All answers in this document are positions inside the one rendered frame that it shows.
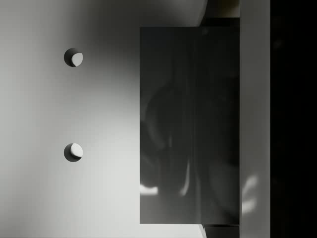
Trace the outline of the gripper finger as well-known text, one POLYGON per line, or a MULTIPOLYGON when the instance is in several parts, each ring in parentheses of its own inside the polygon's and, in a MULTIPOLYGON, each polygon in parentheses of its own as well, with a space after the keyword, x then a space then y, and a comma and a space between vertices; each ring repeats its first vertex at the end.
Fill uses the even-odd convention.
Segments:
POLYGON ((240 238, 239 226, 200 224, 203 238, 240 238))
POLYGON ((207 0, 201 27, 239 26, 240 0, 207 0))

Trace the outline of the grey cube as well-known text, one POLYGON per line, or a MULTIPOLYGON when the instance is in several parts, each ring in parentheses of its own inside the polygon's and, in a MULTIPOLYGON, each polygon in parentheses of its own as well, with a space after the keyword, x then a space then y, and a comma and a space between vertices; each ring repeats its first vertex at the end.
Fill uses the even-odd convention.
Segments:
POLYGON ((140 31, 142 224, 240 223, 238 26, 140 31))

